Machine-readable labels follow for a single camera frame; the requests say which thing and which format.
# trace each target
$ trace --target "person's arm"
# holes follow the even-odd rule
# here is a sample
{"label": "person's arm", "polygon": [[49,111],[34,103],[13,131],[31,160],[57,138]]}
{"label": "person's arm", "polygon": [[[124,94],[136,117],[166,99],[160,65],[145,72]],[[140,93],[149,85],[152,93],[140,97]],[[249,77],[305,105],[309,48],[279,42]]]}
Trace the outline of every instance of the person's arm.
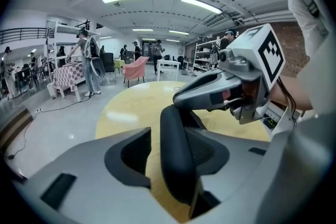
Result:
{"label": "person's arm", "polygon": [[[287,91],[293,97],[296,103],[296,109],[298,110],[311,110],[313,109],[307,94],[305,93],[304,89],[299,83],[297,78],[285,77],[280,76],[284,86],[286,87]],[[258,84],[254,82],[248,82],[243,84],[243,92],[245,95],[255,97],[257,94]],[[230,92],[226,91],[223,92],[224,100],[230,97]],[[269,93],[268,99],[270,101],[275,101],[280,104],[289,106],[288,99],[282,92],[278,83],[275,83],[271,92]]]}
{"label": "person's arm", "polygon": [[[286,87],[287,91],[293,97],[296,103],[296,109],[298,110],[311,110],[313,109],[307,94],[302,88],[297,78],[280,76],[281,80]],[[269,94],[269,99],[280,104],[289,106],[288,100],[282,92],[278,83],[276,83]]]}
{"label": "person's arm", "polygon": [[80,42],[77,42],[76,45],[72,48],[71,52],[68,55],[68,59],[71,58],[71,56],[74,54],[74,52],[78,49],[78,47],[80,46]]}

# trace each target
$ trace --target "trash can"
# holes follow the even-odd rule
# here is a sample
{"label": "trash can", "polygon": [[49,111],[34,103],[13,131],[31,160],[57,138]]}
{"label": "trash can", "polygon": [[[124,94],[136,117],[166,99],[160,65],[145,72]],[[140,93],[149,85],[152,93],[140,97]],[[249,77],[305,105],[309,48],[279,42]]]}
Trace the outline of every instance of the trash can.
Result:
{"label": "trash can", "polygon": [[56,92],[56,89],[54,88],[53,83],[49,83],[47,85],[47,89],[49,91],[51,99],[55,99],[57,97],[57,92]]}

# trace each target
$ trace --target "white table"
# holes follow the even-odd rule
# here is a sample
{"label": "white table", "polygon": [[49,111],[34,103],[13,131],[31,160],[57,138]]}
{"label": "white table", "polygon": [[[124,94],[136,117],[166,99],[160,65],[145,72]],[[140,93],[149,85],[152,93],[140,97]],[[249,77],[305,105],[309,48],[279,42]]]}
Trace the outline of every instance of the white table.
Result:
{"label": "white table", "polygon": [[177,76],[179,75],[179,66],[180,66],[180,62],[177,61],[167,61],[167,60],[158,60],[157,61],[157,72],[158,72],[158,79],[157,81],[160,81],[160,72],[163,70],[166,71],[171,71],[172,69],[175,69],[176,66],[176,78],[175,80],[177,81]]}

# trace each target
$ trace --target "jeans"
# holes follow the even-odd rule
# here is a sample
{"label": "jeans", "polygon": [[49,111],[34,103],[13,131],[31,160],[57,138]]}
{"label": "jeans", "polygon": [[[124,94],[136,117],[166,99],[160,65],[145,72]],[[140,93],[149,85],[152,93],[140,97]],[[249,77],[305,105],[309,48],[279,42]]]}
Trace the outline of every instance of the jeans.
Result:
{"label": "jeans", "polygon": [[162,56],[161,55],[153,55],[153,61],[154,61],[154,71],[155,71],[155,73],[158,71],[158,69],[157,69],[157,67],[156,67],[156,65],[158,64],[157,62],[157,60],[160,60],[162,58]]}
{"label": "jeans", "polygon": [[93,72],[91,67],[91,59],[87,59],[86,57],[82,56],[82,66],[89,92],[100,91],[98,77]]}

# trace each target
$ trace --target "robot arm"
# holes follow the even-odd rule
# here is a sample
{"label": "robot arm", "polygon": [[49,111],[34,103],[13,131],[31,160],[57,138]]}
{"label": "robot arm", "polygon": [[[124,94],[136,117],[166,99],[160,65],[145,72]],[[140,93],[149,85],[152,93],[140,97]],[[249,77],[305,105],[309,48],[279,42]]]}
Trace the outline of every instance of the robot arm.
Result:
{"label": "robot arm", "polygon": [[[218,68],[181,88],[173,102],[186,110],[230,109],[240,124],[259,120],[285,62],[271,25],[253,27],[219,52]],[[257,85],[254,97],[243,93],[243,85],[249,82]],[[230,91],[226,100],[223,99],[225,91]]]}

